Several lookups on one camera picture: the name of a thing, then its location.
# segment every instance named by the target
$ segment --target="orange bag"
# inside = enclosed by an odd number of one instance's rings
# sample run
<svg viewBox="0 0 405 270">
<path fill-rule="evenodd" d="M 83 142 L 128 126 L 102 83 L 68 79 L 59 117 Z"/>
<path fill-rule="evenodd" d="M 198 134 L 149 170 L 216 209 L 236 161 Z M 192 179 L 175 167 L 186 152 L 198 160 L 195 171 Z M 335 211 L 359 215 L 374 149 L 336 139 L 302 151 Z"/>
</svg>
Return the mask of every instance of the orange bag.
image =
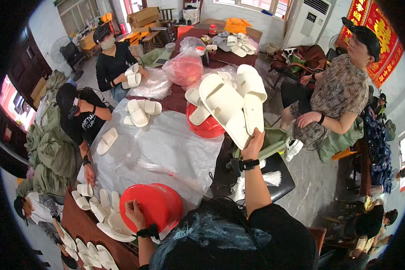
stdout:
<svg viewBox="0 0 405 270">
<path fill-rule="evenodd" d="M 227 30 L 231 34 L 246 34 L 246 27 L 248 26 L 252 27 L 252 25 L 245 19 L 228 18 L 224 30 Z"/>
</svg>

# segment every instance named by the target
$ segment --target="black baseball cap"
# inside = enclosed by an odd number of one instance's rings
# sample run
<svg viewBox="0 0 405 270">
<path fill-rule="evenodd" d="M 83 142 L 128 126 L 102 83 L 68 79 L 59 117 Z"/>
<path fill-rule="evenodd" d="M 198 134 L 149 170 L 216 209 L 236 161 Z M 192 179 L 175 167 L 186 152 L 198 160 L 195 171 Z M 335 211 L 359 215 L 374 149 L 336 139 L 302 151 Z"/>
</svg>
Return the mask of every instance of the black baseball cap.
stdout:
<svg viewBox="0 0 405 270">
<path fill-rule="evenodd" d="M 98 26 L 93 33 L 93 40 L 96 44 L 98 44 L 99 42 L 102 42 L 107 35 L 110 34 L 111 30 L 109 24 Z"/>
<path fill-rule="evenodd" d="M 27 221 L 27 218 L 24 215 L 24 211 L 22 209 L 22 206 L 24 205 L 24 203 L 25 203 L 25 198 L 20 197 L 20 196 L 16 197 L 16 199 L 14 201 L 14 209 L 15 209 L 16 214 L 25 221 L 25 225 L 28 227 L 28 221 Z"/>
<path fill-rule="evenodd" d="M 375 62 L 378 62 L 380 60 L 381 44 L 377 35 L 366 26 L 355 26 L 346 17 L 342 17 L 342 23 L 348 30 L 357 35 L 357 39 L 366 45 L 368 54 L 375 58 Z"/>
</svg>

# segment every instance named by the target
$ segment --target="hair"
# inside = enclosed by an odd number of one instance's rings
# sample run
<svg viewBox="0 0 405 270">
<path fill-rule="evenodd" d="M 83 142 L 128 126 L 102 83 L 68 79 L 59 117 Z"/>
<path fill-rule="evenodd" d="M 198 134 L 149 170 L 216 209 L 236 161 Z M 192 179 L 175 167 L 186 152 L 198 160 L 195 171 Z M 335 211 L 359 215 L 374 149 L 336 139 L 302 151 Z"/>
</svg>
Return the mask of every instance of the hair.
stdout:
<svg viewBox="0 0 405 270">
<path fill-rule="evenodd" d="M 393 209 L 393 210 L 391 210 L 391 211 L 388 211 L 388 212 L 386 213 L 386 218 L 388 218 L 389 221 L 390 221 L 390 224 L 389 224 L 389 225 L 392 225 L 392 224 L 396 221 L 396 219 L 397 219 L 397 210 L 396 210 L 396 209 Z"/>
</svg>

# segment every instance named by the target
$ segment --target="white plastic sheet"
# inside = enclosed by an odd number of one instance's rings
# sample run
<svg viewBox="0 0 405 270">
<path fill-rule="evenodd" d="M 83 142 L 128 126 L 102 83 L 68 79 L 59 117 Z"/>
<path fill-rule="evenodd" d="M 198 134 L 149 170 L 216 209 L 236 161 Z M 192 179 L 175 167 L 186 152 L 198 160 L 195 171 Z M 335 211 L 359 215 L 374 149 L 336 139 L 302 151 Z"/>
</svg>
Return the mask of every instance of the white plastic sheet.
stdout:
<svg viewBox="0 0 405 270">
<path fill-rule="evenodd" d="M 212 184 L 209 172 L 215 171 L 224 136 L 213 139 L 197 136 L 189 129 L 186 115 L 176 111 L 151 116 L 149 124 L 142 128 L 125 125 L 123 119 L 129 114 L 124 110 L 127 102 L 124 99 L 119 103 L 90 149 L 96 174 L 95 196 L 99 197 L 101 188 L 121 195 L 135 184 L 161 183 L 182 197 L 184 214 L 196 208 Z M 105 155 L 99 156 L 96 147 L 102 134 L 112 127 L 119 137 Z M 156 167 L 150 170 L 147 165 Z M 83 167 L 77 180 L 86 183 Z"/>
</svg>

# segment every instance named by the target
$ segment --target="cap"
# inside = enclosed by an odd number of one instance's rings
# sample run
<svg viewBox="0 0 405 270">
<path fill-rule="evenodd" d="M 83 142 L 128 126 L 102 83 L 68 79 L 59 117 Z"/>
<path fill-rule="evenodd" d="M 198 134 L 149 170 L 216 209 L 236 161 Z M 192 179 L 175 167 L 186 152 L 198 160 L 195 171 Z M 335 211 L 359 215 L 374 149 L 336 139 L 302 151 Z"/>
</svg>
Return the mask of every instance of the cap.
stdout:
<svg viewBox="0 0 405 270">
<path fill-rule="evenodd" d="M 368 53 L 375 58 L 375 62 L 378 62 L 380 60 L 381 44 L 377 35 L 366 26 L 355 26 L 346 17 L 342 17 L 342 23 L 348 30 L 357 35 L 357 39 L 366 45 Z"/>
<path fill-rule="evenodd" d="M 110 25 L 104 24 L 102 26 L 98 26 L 94 33 L 93 33 L 93 40 L 95 43 L 102 42 L 107 35 L 111 34 Z"/>
<path fill-rule="evenodd" d="M 27 218 L 25 217 L 24 209 L 22 209 L 24 202 L 25 202 L 25 198 L 20 197 L 20 196 L 16 197 L 16 199 L 14 201 L 14 208 L 15 208 L 16 214 L 25 221 L 25 225 L 28 227 L 28 221 L 27 221 Z"/>
<path fill-rule="evenodd" d="M 56 102 L 61 114 L 68 115 L 72 111 L 73 101 L 76 97 L 78 97 L 78 93 L 73 84 L 65 83 L 60 86 L 57 91 Z"/>
</svg>

